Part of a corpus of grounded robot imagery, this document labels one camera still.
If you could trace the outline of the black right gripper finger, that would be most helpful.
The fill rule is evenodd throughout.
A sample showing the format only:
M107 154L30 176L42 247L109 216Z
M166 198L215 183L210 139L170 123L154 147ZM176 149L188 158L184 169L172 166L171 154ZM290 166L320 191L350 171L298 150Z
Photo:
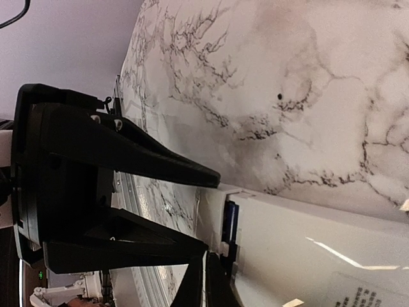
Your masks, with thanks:
M173 302L174 307L238 306L230 280L216 253L193 259L185 272Z

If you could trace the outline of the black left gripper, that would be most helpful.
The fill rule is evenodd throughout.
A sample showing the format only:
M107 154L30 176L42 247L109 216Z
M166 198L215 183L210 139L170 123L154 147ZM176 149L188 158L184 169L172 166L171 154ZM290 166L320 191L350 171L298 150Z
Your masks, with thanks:
M17 253L30 266L95 260L85 243L111 206L114 170L216 188L220 174L172 152L107 102L45 84L20 87L13 123L11 186Z

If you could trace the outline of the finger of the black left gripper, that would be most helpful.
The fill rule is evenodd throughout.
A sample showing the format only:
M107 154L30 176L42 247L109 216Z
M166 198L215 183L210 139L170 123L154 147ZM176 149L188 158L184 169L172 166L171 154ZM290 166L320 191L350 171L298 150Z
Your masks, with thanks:
M65 274L134 267L134 260L147 260L149 266L181 265L202 257L208 249L201 240L129 213L124 209L100 209L94 216L62 226L43 243L46 267ZM120 240L126 222L138 217L141 220L135 224L158 237L158 243L135 246Z

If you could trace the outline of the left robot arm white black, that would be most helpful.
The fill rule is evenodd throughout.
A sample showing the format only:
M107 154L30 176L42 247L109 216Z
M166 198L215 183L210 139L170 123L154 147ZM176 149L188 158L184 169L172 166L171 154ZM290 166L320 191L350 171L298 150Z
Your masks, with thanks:
M111 205L114 174L216 188L220 174L161 145L108 100L45 84L17 95L1 204L17 254L56 274L181 265L207 245Z

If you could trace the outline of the white remote control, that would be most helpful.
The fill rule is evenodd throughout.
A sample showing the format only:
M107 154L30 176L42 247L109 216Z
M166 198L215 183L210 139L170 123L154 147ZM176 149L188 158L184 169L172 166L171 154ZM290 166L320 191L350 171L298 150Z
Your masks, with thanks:
M223 185L244 306L407 306L408 224Z

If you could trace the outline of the white battery cover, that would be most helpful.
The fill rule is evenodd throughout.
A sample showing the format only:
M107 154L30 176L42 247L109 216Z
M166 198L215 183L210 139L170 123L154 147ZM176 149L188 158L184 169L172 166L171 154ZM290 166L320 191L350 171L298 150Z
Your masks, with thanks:
M205 242L211 251L222 256L227 256L229 252L228 243L222 241L224 206L229 192L226 187L199 189L196 221L196 237Z

